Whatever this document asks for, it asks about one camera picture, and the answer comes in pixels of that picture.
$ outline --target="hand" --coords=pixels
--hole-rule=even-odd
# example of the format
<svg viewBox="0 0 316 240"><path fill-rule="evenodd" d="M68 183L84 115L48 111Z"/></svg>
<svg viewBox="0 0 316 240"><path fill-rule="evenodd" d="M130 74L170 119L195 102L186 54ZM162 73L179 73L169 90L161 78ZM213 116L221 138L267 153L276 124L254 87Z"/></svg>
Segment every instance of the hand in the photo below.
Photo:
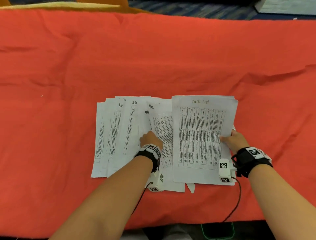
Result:
<svg viewBox="0 0 316 240"><path fill-rule="evenodd" d="M232 130L231 136L229 137L221 136L219 137L219 139L221 142L227 144L227 146L230 148L233 154L236 154L238 150L242 148L250 147L245 137L241 133L235 130Z"/></svg>
<svg viewBox="0 0 316 240"><path fill-rule="evenodd" d="M139 141L141 147L146 144L154 144L158 146L160 150L162 150L163 147L162 141L158 137L156 137L156 135L152 131L145 133L142 137L140 137Z"/></svg>

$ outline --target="red tablecloth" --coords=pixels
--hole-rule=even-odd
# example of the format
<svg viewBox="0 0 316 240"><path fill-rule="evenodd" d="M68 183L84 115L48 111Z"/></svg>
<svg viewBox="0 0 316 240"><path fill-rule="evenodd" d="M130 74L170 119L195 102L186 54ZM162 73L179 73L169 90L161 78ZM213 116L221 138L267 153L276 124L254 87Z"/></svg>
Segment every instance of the red tablecloth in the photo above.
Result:
<svg viewBox="0 0 316 240"><path fill-rule="evenodd" d="M115 95L234 95L237 130L316 205L315 29L314 21L0 11L0 235L49 237L103 181L90 178L96 102ZM263 219L240 181L229 220ZM237 185L146 192L127 228L222 221L238 193Z"/></svg>

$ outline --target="green cable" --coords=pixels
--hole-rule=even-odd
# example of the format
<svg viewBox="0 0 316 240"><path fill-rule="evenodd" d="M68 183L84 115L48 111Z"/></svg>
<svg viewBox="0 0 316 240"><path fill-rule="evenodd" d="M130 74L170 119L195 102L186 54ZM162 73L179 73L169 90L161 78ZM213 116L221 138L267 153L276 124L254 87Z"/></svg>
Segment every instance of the green cable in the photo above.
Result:
<svg viewBox="0 0 316 240"><path fill-rule="evenodd" d="M234 228L234 224L232 224L232 230L233 230L233 235L231 237L220 237L220 238L209 238L205 235L204 230L203 230L203 225L201 224L201 229L202 229L202 233L203 236L207 239L207 240L229 240L232 239L235 236L235 228Z"/></svg>

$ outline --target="torn paper corner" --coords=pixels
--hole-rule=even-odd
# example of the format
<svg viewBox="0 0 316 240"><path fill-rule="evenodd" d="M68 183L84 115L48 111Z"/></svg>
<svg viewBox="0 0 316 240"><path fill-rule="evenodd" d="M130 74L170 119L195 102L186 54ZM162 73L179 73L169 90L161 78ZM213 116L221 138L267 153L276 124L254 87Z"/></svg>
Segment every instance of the torn paper corner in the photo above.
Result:
<svg viewBox="0 0 316 240"><path fill-rule="evenodd" d="M187 183L186 185L187 185L188 188L190 189L191 193L194 193L195 184L194 184L194 183Z"/></svg>

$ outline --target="forearm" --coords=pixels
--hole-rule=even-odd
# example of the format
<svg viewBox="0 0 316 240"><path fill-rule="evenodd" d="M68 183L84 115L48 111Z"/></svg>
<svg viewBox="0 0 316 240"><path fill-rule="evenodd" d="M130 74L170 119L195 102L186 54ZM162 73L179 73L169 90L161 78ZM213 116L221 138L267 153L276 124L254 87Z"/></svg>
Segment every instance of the forearm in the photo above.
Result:
<svg viewBox="0 0 316 240"><path fill-rule="evenodd" d="M153 164L138 156L104 181L51 239L119 239Z"/></svg>
<svg viewBox="0 0 316 240"><path fill-rule="evenodd" d="M316 208L273 168L261 164L249 174L252 190L277 240L313 239Z"/></svg>

